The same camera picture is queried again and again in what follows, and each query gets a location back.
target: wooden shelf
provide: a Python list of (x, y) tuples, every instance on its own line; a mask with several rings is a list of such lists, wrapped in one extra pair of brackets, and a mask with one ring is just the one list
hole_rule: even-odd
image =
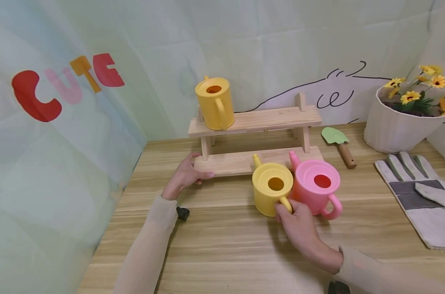
[(252, 174), (254, 171), (253, 154), (258, 154), (263, 163), (275, 162), (291, 169), (289, 152), (296, 152), (301, 161), (324, 160), (318, 146), (310, 146), (310, 153), (305, 153), (302, 147), (280, 148), (258, 151), (236, 152), (231, 154), (211, 154), (208, 160), (203, 156), (195, 158), (195, 169), (202, 172), (213, 171), (218, 176), (240, 176)]
[(188, 129), (188, 136), (205, 137), (220, 134), (281, 130), (319, 126), (321, 123), (322, 119), (315, 106), (307, 106), (305, 111), (301, 111), (299, 107), (288, 107), (235, 114), (234, 124), (225, 131), (213, 131), (206, 127), (204, 121), (193, 118)]
[[(235, 114), (235, 122), (225, 131), (213, 131), (204, 124), (203, 113), (198, 105), (198, 117), (193, 118), (188, 136), (201, 137), (202, 156), (195, 158), (195, 169), (214, 172), (216, 176), (240, 176), (254, 171), (253, 154), (258, 154), (262, 162), (276, 162), (291, 167), (289, 152), (293, 150), (301, 161), (324, 160), (317, 146), (310, 146), (309, 127), (322, 123), (317, 109), (306, 105), (306, 96), (297, 93), (296, 107), (268, 109)], [(231, 154), (211, 154), (211, 146), (220, 134), (240, 134), (268, 130), (292, 129), (294, 138), (302, 147), (235, 152)]]

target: watering can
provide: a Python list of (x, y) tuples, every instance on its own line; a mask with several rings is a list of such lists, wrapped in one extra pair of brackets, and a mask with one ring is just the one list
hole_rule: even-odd
[(204, 76), (195, 87), (204, 124), (211, 130), (227, 130), (235, 121), (229, 81)]
[[(306, 204), (313, 216), (322, 214), (328, 220), (339, 217), (343, 207), (334, 195), (340, 186), (338, 171), (322, 160), (301, 162), (294, 151), (289, 152), (289, 158), (294, 171), (291, 198)], [(326, 210), (329, 201), (333, 205), (330, 213)]]
[(290, 213), (293, 208), (287, 196), (293, 187), (293, 175), (285, 166), (278, 163), (263, 164), (258, 155), (253, 155), (255, 170), (252, 175), (255, 207), (260, 213), (274, 217), (275, 203), (283, 204)]

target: flower pot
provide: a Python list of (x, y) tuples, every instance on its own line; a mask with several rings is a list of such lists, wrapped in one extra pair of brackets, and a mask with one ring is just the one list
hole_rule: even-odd
[[(409, 83), (401, 84), (401, 93), (409, 87)], [(429, 87), (418, 85), (414, 91), (420, 92)], [(411, 114), (403, 114), (384, 105), (381, 100), (398, 102), (400, 97), (389, 99), (391, 89), (381, 87), (376, 92), (376, 98), (368, 115), (367, 127), (364, 130), (364, 141), (376, 151), (384, 154), (396, 154), (399, 151), (408, 151), (414, 148), (423, 139), (433, 133), (442, 123), (444, 116), (418, 117)], [(440, 97), (445, 96), (445, 89), (430, 89), (427, 98), (432, 98), (436, 105)]]

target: green trowel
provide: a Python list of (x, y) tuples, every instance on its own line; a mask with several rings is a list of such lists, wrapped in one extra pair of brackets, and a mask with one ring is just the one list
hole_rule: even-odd
[(345, 136), (345, 134), (333, 127), (326, 127), (322, 130), (322, 137), (324, 137), (328, 144), (337, 144), (340, 156), (342, 157), (343, 162), (345, 162), (347, 168), (356, 167), (355, 160), (348, 149), (348, 145), (345, 144), (346, 142), (349, 142), (349, 139)]

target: red letter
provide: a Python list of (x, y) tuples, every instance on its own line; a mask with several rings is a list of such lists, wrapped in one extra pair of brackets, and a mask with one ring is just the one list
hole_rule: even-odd
[(90, 62), (88, 62), (88, 59), (85, 56), (82, 55), (79, 58), (72, 60), (70, 62), (70, 66), (72, 67), (76, 75), (78, 76), (81, 76), (83, 74), (85, 75), (88, 83), (92, 87), (93, 91), (95, 91), (95, 93), (101, 91), (100, 86), (98, 86), (95, 79), (89, 73), (89, 70), (92, 69), (92, 66), (90, 65)]
[(71, 86), (70, 88), (67, 88), (65, 84), (62, 83), (54, 72), (54, 69), (45, 69), (47, 79), (51, 82), (52, 86), (56, 88), (62, 98), (69, 104), (77, 104), (78, 102), (82, 101), (82, 89), (80, 89), (80, 86), (70, 68), (66, 67), (62, 69), (62, 72), (67, 78), (67, 81), (69, 81)]
[(34, 94), (38, 82), (39, 75), (35, 71), (22, 71), (13, 77), (11, 85), (23, 109), (31, 117), (46, 123), (59, 116), (62, 106), (57, 99), (52, 99), (47, 103), (40, 102)]
[(114, 61), (109, 53), (97, 54), (93, 56), (93, 69), (98, 80), (107, 87), (122, 87), (124, 81), (114, 68), (108, 68), (108, 65), (114, 65)]

